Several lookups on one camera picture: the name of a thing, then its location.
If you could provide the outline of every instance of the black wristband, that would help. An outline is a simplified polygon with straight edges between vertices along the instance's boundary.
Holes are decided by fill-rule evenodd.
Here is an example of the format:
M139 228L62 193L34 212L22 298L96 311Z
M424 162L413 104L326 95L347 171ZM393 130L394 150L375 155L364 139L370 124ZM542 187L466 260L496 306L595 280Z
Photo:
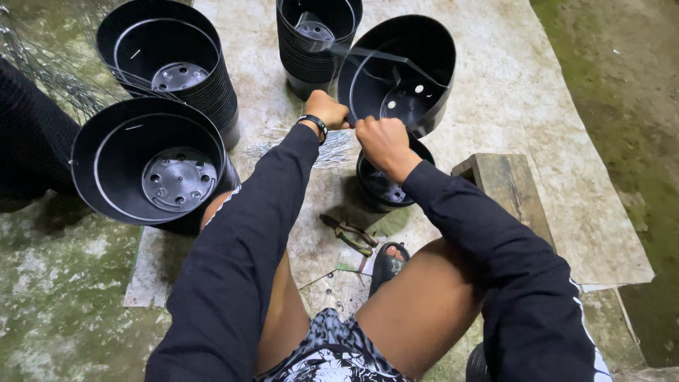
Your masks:
M323 134L323 140L320 141L319 146L322 146L325 143L325 139L328 137L328 128L325 127L325 123L323 123L322 120L320 120L319 117L312 116L311 114L306 114L303 115L302 117L299 117L297 120L297 123L300 123L301 121L311 121L318 126L318 131Z

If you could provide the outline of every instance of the patterned shorts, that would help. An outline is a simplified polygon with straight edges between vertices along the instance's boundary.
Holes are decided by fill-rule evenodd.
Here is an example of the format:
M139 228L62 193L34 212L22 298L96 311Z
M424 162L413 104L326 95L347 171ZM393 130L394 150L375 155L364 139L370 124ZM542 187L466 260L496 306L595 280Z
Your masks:
M340 321L326 308L311 320L311 328L297 349L256 382L375 381L410 382L391 366L365 335L352 315Z

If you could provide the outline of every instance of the black long sleeve shirt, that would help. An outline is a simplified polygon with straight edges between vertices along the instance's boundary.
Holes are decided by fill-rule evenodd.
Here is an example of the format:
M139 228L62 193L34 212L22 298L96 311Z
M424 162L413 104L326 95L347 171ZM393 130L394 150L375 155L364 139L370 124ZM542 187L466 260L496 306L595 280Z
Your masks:
M274 273L317 157L316 135L295 125L201 232L168 299L172 326L149 358L147 381L252 378ZM570 268L546 241L427 162L403 190L488 291L483 342L494 381L610 381Z

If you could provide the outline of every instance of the leg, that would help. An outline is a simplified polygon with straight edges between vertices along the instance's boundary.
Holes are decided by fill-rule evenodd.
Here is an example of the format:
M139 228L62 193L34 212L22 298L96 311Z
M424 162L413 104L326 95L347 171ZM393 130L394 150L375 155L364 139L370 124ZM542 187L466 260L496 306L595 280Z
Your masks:
M355 317L387 361L419 379L459 341L480 307L459 258L441 238L415 253Z
M226 192L212 201L205 210L201 228L205 227L230 194ZM295 285L286 251L274 275L269 310L259 339L255 375L273 368L290 355L306 337L309 327L309 315Z

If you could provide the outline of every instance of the sandal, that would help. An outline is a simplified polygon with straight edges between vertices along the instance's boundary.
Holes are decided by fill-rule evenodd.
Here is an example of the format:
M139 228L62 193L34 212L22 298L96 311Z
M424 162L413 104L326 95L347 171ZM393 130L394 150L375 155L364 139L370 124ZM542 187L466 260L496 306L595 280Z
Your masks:
M396 247L396 250L401 252L403 260L386 254L387 248L391 246ZM368 294L368 298L377 292L380 285L398 275L399 272L401 272L401 269L403 269L403 265L405 265L408 260L410 260L410 255L408 254L408 251L405 250L403 243L399 244L389 242L381 246L377 257L375 257L375 265L373 266L373 281L370 283L370 294Z

